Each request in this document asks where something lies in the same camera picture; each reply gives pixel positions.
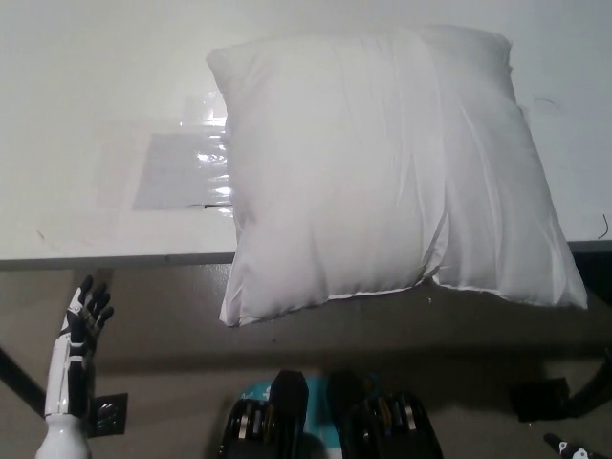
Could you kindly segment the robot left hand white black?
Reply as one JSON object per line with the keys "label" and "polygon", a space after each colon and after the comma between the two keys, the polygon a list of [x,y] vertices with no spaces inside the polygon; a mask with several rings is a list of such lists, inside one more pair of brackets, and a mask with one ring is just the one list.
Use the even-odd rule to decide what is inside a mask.
{"label": "robot left hand white black", "polygon": [[37,458],[90,458],[88,417],[95,399],[94,358],[114,314],[107,285],[87,275],[76,288],[55,340],[44,405],[46,436]]}

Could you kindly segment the robot right hand white black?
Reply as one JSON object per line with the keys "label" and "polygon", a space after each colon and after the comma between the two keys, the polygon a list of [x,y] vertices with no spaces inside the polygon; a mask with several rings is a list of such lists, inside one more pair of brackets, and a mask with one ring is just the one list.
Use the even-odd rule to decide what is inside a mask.
{"label": "robot right hand white black", "polygon": [[562,440],[556,434],[545,433],[543,435],[545,443],[551,447],[560,458],[564,459],[610,459],[604,455],[582,445]]}

